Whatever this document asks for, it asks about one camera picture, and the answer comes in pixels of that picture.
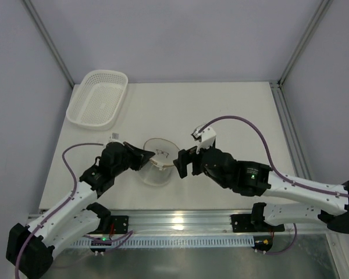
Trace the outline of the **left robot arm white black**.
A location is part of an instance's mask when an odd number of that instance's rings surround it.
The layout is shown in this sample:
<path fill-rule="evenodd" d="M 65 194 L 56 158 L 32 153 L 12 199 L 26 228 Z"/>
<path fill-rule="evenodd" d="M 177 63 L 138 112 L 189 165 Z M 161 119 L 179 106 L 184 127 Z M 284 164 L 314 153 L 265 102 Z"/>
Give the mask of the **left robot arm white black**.
<path fill-rule="evenodd" d="M 15 224 L 9 231 L 6 259 L 14 265 L 14 277 L 40 278 L 54 259 L 73 241 L 108 225 L 110 212 L 97 203 L 127 171 L 141 170 L 154 152 L 127 142 L 112 141 L 104 145 L 91 167 L 77 178 L 73 188 L 55 206 L 32 222 Z"/>

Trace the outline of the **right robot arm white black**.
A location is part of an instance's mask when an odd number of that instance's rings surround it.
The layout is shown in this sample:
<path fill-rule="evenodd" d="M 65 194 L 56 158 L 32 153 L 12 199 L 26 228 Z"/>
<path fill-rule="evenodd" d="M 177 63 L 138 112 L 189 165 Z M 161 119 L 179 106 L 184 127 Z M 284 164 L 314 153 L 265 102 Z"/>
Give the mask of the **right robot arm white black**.
<path fill-rule="evenodd" d="M 173 161 L 180 178 L 204 174 L 224 189 L 242 196 L 271 196 L 291 204 L 253 205 L 251 224 L 257 231 L 281 231 L 287 223 L 325 224 L 336 233 L 349 234 L 349 181 L 340 185 L 321 184 L 286 174 L 277 174 L 265 164 L 235 160 L 231 154 L 210 147 L 180 150 Z"/>

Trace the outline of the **white perforated plastic basket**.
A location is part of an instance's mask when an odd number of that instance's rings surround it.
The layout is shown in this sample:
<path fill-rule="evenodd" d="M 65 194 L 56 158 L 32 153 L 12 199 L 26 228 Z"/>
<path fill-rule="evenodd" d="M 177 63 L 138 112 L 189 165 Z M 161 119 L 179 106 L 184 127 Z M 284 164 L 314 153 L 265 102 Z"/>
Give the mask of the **white perforated plastic basket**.
<path fill-rule="evenodd" d="M 128 82 L 128 77 L 119 71 L 89 72 L 71 98 L 66 118 L 88 130 L 112 128 L 124 102 Z"/>

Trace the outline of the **right controller board black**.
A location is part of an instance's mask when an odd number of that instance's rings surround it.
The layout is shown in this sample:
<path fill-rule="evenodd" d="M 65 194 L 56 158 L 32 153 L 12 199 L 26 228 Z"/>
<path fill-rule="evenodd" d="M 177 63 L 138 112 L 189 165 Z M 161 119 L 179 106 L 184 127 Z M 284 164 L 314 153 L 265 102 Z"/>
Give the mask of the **right controller board black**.
<path fill-rule="evenodd" d="M 273 238 L 268 236 L 254 236 L 252 249 L 254 252 L 268 253 L 273 246 Z"/>

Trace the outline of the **controller board black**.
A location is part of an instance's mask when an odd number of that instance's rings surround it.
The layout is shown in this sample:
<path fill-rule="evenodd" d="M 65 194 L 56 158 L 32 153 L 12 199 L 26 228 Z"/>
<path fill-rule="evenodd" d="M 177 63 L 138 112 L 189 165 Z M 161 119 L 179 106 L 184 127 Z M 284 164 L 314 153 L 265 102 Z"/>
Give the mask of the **controller board black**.
<path fill-rule="evenodd" d="M 109 239 L 102 237 L 91 241 L 90 250 L 95 256 L 103 256 L 106 250 L 111 247 L 112 244 L 109 242 Z"/>
<path fill-rule="evenodd" d="M 273 238 L 268 236 L 254 236 L 252 249 L 254 252 L 268 253 L 273 246 Z"/>

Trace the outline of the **left controller board black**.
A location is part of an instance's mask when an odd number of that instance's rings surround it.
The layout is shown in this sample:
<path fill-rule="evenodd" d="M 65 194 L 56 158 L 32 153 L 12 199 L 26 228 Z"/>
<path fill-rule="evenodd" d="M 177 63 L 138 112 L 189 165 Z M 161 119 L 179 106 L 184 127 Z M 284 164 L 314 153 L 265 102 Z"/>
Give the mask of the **left controller board black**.
<path fill-rule="evenodd" d="M 106 250 L 111 247 L 112 244 L 109 242 L 109 239 L 102 237 L 91 241 L 90 250 L 95 256 L 103 256 Z"/>

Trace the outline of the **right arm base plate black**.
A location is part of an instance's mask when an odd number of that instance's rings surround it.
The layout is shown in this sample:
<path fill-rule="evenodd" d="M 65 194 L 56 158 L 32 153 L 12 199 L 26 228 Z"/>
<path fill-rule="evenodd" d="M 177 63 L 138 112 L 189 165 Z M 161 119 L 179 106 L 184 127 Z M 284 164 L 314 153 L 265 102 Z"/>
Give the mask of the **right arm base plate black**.
<path fill-rule="evenodd" d="M 258 217 L 255 214 L 232 214 L 230 224 L 234 233 L 275 233 L 284 232 L 283 224 L 273 226 L 265 222 L 264 217 Z"/>

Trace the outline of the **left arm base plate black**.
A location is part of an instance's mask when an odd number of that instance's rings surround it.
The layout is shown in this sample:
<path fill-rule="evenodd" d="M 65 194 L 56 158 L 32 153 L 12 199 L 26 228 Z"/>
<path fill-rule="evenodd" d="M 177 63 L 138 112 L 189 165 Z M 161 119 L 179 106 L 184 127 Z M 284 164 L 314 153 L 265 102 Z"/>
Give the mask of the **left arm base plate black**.
<path fill-rule="evenodd" d="M 105 232 L 109 235 L 126 234 L 129 227 L 129 216 L 113 215 L 109 216 Z"/>

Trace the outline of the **aluminium mounting rail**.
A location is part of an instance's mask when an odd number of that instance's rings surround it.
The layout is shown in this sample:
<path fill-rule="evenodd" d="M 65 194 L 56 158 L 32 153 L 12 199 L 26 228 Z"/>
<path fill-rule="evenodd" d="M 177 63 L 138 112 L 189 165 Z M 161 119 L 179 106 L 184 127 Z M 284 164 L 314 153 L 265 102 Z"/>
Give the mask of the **aluminium mounting rail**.
<path fill-rule="evenodd" d="M 78 213 L 57 212 L 50 216 L 47 211 L 39 218 L 29 222 L 25 228 L 35 236 L 42 236 L 51 241 L 60 238 L 63 234 L 70 234 L 76 238 L 84 235 L 107 235 L 105 229 L 109 216 L 118 215 L 104 207 L 92 210 L 83 209 Z M 128 232 L 136 234 L 177 235 L 190 234 L 196 231 L 201 233 L 230 232 L 231 226 L 221 210 L 194 211 L 194 212 L 164 212 L 164 211 L 134 211 L 129 216 Z"/>

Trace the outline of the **aluminium frame post left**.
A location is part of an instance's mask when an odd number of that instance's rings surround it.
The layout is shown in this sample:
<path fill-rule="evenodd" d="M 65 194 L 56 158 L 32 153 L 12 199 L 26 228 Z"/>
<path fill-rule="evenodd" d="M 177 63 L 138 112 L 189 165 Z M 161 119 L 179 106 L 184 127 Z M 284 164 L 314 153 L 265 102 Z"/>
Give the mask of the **aluminium frame post left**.
<path fill-rule="evenodd" d="M 40 14 L 36 10 L 33 2 L 31 0 L 20 0 L 20 2 L 23 5 L 24 9 L 26 10 L 29 18 L 33 22 L 40 37 L 42 38 L 45 45 L 47 46 L 50 54 L 52 55 L 55 63 L 57 64 L 59 70 L 61 71 L 62 75 L 67 80 L 67 83 L 70 85 L 70 87 L 73 88 L 75 86 L 75 82 L 72 78 L 72 75 L 70 74 L 63 58 L 61 57 L 55 43 L 53 42 L 53 39 L 50 36 L 50 33 L 48 32 L 43 20 L 41 19 Z"/>

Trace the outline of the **aluminium frame post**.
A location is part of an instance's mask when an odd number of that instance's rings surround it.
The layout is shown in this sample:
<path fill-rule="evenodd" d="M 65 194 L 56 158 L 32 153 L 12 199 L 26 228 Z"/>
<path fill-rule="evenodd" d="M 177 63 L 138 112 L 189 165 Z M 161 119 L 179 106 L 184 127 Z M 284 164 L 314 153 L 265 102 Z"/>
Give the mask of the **aluminium frame post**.
<path fill-rule="evenodd" d="M 33 2 L 31 0 L 20 0 L 20 2 L 23 5 L 24 9 L 26 10 L 29 18 L 33 22 L 40 37 L 42 38 L 45 45 L 47 46 L 50 54 L 52 55 L 55 63 L 57 64 L 59 70 L 61 71 L 62 75 L 67 80 L 67 83 L 70 85 L 70 87 L 73 88 L 75 86 L 75 82 L 72 78 L 72 75 L 70 74 L 63 58 L 61 57 L 55 43 L 53 42 L 53 39 L 50 36 L 50 33 L 48 32 L 43 20 L 41 19 L 40 14 L 36 10 Z"/>
<path fill-rule="evenodd" d="M 289 77 L 290 73 L 294 69 L 294 66 L 297 64 L 299 58 L 305 51 L 332 3 L 332 0 L 320 1 L 318 7 L 315 9 L 314 14 L 311 16 L 302 36 L 300 37 L 298 44 L 294 48 L 293 53 L 282 72 L 281 77 L 277 82 L 279 87 L 282 87 L 286 82 L 287 78 Z"/>

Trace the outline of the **aluminium frame post right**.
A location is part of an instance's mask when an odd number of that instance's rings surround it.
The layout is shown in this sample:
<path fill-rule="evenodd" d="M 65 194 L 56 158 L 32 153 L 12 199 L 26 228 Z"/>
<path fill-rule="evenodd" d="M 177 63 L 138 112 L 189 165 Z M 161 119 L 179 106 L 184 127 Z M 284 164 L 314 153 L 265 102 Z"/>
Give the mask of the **aluminium frame post right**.
<path fill-rule="evenodd" d="M 294 69 L 294 66 L 297 64 L 299 58 L 305 51 L 332 3 L 332 0 L 320 1 L 318 7 L 315 9 L 314 14 L 311 16 L 302 36 L 300 37 L 298 44 L 294 48 L 293 53 L 282 72 L 281 77 L 277 82 L 279 87 L 282 87 L 286 82 L 287 78 L 289 77 L 290 73 Z"/>

